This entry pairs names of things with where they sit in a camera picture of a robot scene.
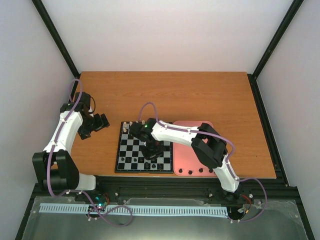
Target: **transparent plastic sheet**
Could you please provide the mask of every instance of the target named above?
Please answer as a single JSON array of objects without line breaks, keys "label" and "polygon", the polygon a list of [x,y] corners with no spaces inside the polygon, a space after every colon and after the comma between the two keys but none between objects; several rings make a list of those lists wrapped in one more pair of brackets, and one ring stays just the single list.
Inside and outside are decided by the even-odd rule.
[{"label": "transparent plastic sheet", "polygon": [[[255,201],[244,219],[255,216],[264,203]],[[230,224],[226,218],[217,217],[151,217],[135,216],[129,226],[118,228],[104,221],[88,221],[84,214],[39,213],[40,203],[70,203],[73,197],[38,197],[23,235],[23,240],[57,239],[175,239],[175,240],[214,240],[214,239],[259,239],[259,240],[303,240],[307,239],[305,229],[294,201],[269,200],[266,211],[261,217],[248,223]],[[193,199],[150,199],[132,198],[125,205],[152,206],[208,206]],[[110,215],[108,220],[121,224],[128,216]]]}]

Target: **chessboard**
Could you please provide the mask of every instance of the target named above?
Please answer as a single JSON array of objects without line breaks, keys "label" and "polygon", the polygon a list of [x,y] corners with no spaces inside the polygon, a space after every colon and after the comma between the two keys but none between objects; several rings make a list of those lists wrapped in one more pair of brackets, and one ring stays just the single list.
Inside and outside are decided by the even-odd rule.
[{"label": "chessboard", "polygon": [[165,151],[154,160],[146,160],[141,152],[144,143],[129,134],[129,122],[120,126],[115,173],[173,173],[173,144],[163,141]]}]

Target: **robotic arm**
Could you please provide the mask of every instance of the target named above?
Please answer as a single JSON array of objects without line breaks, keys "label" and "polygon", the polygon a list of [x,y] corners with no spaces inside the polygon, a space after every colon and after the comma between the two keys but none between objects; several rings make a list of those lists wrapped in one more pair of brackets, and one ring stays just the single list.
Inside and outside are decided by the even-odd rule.
[{"label": "robotic arm", "polygon": [[161,141],[170,141],[192,147],[199,161],[206,167],[213,169],[225,191],[234,193],[239,186],[239,179],[229,162],[226,162],[227,143],[217,137],[193,133],[201,131],[219,135],[209,124],[202,123],[197,127],[185,127],[160,121],[166,127],[149,118],[145,124],[133,122],[129,133],[145,143],[141,151],[147,160],[158,158],[164,151]]},{"label": "robotic arm", "polygon": [[105,114],[93,114],[90,106],[91,96],[83,92],[79,103],[74,111],[65,121],[66,116],[74,106],[74,102],[65,103],[60,108],[60,119],[58,126],[43,152],[37,152],[32,157],[32,163],[36,178],[42,190],[48,189],[47,166],[48,158],[52,148],[55,148],[52,154],[51,166],[57,165],[57,168],[50,169],[50,182],[53,190],[94,190],[96,188],[96,177],[79,173],[74,161],[71,158],[71,149],[76,134],[78,133],[82,140],[91,136],[92,131],[99,131],[108,127],[110,124]]}]

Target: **black metal frame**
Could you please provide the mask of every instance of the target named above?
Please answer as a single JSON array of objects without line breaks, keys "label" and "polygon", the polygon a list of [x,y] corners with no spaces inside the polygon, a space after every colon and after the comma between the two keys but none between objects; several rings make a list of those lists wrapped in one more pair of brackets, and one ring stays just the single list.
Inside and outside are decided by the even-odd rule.
[{"label": "black metal frame", "polygon": [[[252,94],[258,110],[263,132],[269,148],[271,159],[274,165],[276,179],[261,179],[262,184],[271,200],[294,200],[297,204],[300,217],[302,219],[304,229],[306,230],[309,239],[315,239],[311,230],[304,206],[302,204],[298,189],[291,187],[288,184],[286,173],[279,155],[277,144],[269,123],[266,109],[259,91],[257,78],[268,59],[276,48],[281,37],[285,33],[287,27],[297,13],[299,7],[304,0],[294,0],[284,16],[280,26],[275,32],[270,44],[265,50],[261,60],[259,61],[253,74],[248,74],[248,80],[251,86]],[[67,65],[75,78],[79,78],[78,73],[66,47],[64,46],[53,22],[51,21],[48,12],[45,9],[41,0],[32,0],[36,9],[38,10],[43,22],[47,26],[52,38],[56,42],[61,54],[63,55]],[[77,85],[73,86],[73,94],[75,93]],[[123,200],[129,198],[188,198],[199,199],[207,203],[219,203],[223,206],[231,207],[232,204],[217,200],[215,197],[209,197],[209,193],[220,188],[220,182],[216,178],[171,178],[171,177],[98,177],[100,182],[97,191],[92,191],[89,194],[94,198],[99,192],[108,193],[110,201],[121,204]],[[243,191],[252,193],[255,200],[264,199],[264,193],[260,185],[255,181],[246,181],[243,184]],[[28,207],[21,222],[16,240],[22,239],[24,229],[26,227],[30,211],[37,196],[48,196],[47,192],[40,190],[38,184],[35,185],[32,192]],[[83,195],[74,195],[78,201],[88,201]]]}]

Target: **black vertical post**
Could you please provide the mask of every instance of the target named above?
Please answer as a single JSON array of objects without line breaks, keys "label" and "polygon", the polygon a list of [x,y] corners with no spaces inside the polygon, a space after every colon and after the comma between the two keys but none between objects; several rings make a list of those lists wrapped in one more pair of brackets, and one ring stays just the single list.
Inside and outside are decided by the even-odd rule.
[{"label": "black vertical post", "polygon": [[41,0],[32,0],[36,10],[38,11],[40,17],[42,18],[46,28],[49,30],[49,33],[51,34],[56,46],[59,48],[66,64],[68,65],[70,71],[72,72],[73,76],[76,79],[79,79],[80,74],[74,64],[74,62],[71,59],[71,56],[69,55],[66,46],[64,45],[54,23],[52,22],[43,2]]},{"label": "black vertical post", "polygon": [[277,44],[279,43],[280,39],[282,38],[283,34],[287,30],[287,27],[291,23],[292,19],[296,15],[298,9],[300,8],[301,4],[304,0],[293,0],[291,6],[289,7],[288,11],[286,12],[280,26],[276,30],[272,40],[270,41],[268,47],[266,48],[261,60],[259,61],[258,65],[256,66],[252,76],[256,80],[261,73],[262,69],[266,65],[268,59],[270,58],[271,54],[275,50]]}]

